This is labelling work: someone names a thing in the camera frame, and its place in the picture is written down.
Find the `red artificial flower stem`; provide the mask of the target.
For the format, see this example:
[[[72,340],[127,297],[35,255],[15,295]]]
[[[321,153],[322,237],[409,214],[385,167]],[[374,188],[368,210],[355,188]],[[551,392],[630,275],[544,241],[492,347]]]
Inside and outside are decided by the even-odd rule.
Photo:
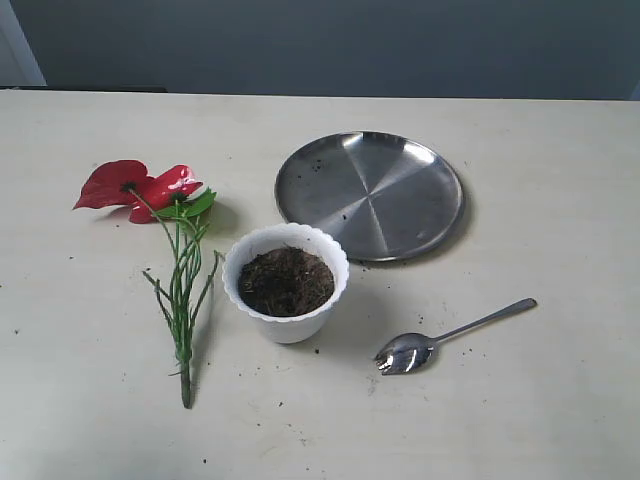
[[[215,199],[216,193],[205,187],[187,165],[176,165],[153,177],[141,161],[123,159],[98,166],[82,186],[74,205],[76,209],[128,207],[130,222],[161,225],[173,258],[169,283],[164,287],[147,271],[143,276],[153,287],[174,342],[181,401],[186,409],[193,403],[191,360],[196,320],[221,258],[219,252],[214,253],[213,267],[202,290],[195,294],[203,266],[201,242],[209,227],[203,214]]]

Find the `round stainless steel plate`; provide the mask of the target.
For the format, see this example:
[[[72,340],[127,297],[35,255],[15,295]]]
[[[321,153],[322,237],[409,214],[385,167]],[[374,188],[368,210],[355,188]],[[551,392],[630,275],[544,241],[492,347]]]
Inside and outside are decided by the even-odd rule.
[[[414,258],[448,240],[466,198],[437,152],[390,133],[355,131],[316,139],[291,154],[275,180],[288,222],[331,235],[354,261]]]

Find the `silver metal spork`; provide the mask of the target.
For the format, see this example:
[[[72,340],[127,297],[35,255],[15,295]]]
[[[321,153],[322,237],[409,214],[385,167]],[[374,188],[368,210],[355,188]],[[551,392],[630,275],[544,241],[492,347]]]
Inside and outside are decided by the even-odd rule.
[[[537,305],[538,302],[535,299],[525,298],[437,337],[429,337],[417,332],[398,335],[381,348],[373,361],[383,376],[411,373],[425,366],[441,343],[493,321],[532,310]]]

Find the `dark potting soil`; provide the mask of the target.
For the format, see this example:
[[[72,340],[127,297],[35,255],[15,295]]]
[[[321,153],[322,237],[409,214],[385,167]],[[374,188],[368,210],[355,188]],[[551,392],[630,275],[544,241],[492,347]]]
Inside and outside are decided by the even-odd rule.
[[[312,312],[335,290],[333,274],[318,256],[288,245],[245,264],[237,286],[251,309],[282,318]]]

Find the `white scalloped flower pot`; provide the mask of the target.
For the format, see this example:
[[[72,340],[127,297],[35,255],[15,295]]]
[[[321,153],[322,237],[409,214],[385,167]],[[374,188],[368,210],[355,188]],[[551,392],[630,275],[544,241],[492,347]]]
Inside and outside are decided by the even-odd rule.
[[[334,291],[324,304],[308,313],[275,317],[254,310],[241,299],[239,279],[245,264],[285,246],[300,248],[324,262],[332,273]],[[349,262],[341,245],[322,230],[298,223],[277,224],[241,237],[226,254],[221,278],[230,301],[255,321],[263,336],[276,343],[292,344],[310,338],[324,326],[347,287]]]

